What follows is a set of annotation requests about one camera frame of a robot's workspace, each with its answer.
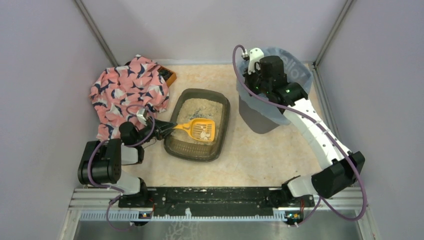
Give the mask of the grey ribbed trash bin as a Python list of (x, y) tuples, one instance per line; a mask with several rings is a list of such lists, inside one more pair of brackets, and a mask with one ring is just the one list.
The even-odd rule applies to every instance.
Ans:
[(240, 96), (238, 97), (238, 112), (247, 126), (256, 134), (266, 134), (279, 126), (260, 112), (250, 108)]

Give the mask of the beige cat litter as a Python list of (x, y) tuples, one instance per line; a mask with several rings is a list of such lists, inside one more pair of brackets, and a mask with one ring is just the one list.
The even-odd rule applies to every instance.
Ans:
[(215, 122), (215, 137), (212, 142), (197, 141), (189, 137), (189, 135), (183, 130), (175, 130), (171, 133), (171, 136), (182, 142), (207, 145), (211, 146), (215, 144), (218, 138), (220, 125), (222, 120), (223, 104), (220, 102), (204, 99), (204, 98), (190, 98), (184, 101), (181, 109), (178, 112), (176, 122), (178, 124), (185, 124), (195, 118), (210, 119)]

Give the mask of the light blue bin liner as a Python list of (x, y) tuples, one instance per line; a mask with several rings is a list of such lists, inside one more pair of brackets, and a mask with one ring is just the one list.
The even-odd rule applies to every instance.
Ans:
[[(284, 72), (287, 74), (288, 82), (296, 82), (302, 86), (306, 93), (310, 92), (313, 82), (313, 74), (309, 68), (305, 66), (290, 52), (279, 47), (260, 47), (263, 55), (266, 56), (279, 56), (284, 64)], [(258, 100), (253, 96), (249, 96), (248, 92), (239, 81), (236, 82), (236, 89), (240, 99), (247, 104), (247, 106), (258, 112), (262, 118), (267, 118), (277, 125), (288, 125), (290, 121), (281, 114), (275, 107), (265, 102)]]

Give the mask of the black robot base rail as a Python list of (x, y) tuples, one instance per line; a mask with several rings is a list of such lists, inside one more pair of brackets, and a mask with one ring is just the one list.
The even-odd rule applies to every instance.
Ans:
[(300, 219), (312, 195), (288, 198), (279, 187), (154, 187), (120, 197), (120, 208), (148, 208), (150, 217), (195, 220), (282, 219), (279, 208)]

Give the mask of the dark translucent litter box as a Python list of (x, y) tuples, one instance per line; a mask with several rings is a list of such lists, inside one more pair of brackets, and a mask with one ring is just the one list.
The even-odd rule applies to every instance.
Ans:
[(163, 140), (165, 151), (171, 156), (197, 162), (211, 162), (216, 160), (222, 151), (228, 129), (231, 105), (229, 100), (220, 92), (200, 88), (185, 89), (179, 96), (172, 111), (170, 121), (176, 122), (183, 103), (189, 99), (205, 99), (222, 104), (219, 130), (215, 134), (216, 140), (211, 145), (203, 143), (189, 143), (178, 140), (169, 135)]

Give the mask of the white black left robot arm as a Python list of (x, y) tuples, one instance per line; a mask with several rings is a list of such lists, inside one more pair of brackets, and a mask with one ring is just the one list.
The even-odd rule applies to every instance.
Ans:
[(138, 129), (128, 121), (119, 126), (119, 138), (88, 141), (78, 166), (78, 181), (82, 185), (119, 191), (127, 198), (147, 198), (146, 183), (140, 177), (124, 173), (122, 167), (141, 164), (145, 155), (143, 144), (153, 139), (163, 140), (175, 126), (174, 122), (153, 118)]

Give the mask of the orange box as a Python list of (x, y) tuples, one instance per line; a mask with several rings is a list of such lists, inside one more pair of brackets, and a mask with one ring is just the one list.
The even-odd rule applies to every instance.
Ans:
[(158, 72), (160, 76), (165, 80), (166, 85), (168, 87), (170, 87), (177, 79), (177, 74), (164, 66), (161, 66)]

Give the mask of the pink patterned cloth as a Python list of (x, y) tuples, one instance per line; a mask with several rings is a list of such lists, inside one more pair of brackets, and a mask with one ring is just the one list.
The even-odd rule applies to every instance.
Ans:
[(154, 116), (167, 110), (170, 93), (159, 70), (157, 62), (136, 55), (127, 64), (101, 73), (89, 94), (100, 121), (98, 140), (118, 139), (119, 126), (124, 122), (144, 128), (135, 116), (140, 106), (148, 107)]

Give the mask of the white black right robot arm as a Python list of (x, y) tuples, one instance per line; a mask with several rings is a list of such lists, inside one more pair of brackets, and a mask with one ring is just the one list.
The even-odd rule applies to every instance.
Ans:
[(318, 194), (323, 198), (353, 185), (355, 171), (360, 172), (365, 163), (361, 152), (351, 152), (338, 143), (331, 130), (322, 122), (312, 106), (304, 88), (289, 82), (283, 60), (276, 55), (253, 54), (243, 58), (248, 62), (244, 70), (244, 83), (255, 94), (265, 94), (267, 99), (282, 105), (279, 111), (302, 134), (314, 152), (321, 171), (310, 176), (298, 176), (282, 185), (286, 198)]

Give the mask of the yellow litter scoop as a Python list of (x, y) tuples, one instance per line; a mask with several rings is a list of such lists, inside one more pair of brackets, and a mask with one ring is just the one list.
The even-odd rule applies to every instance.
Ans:
[(185, 131), (196, 141), (212, 142), (215, 139), (216, 124), (208, 118), (194, 118), (187, 123), (177, 124), (173, 130)]

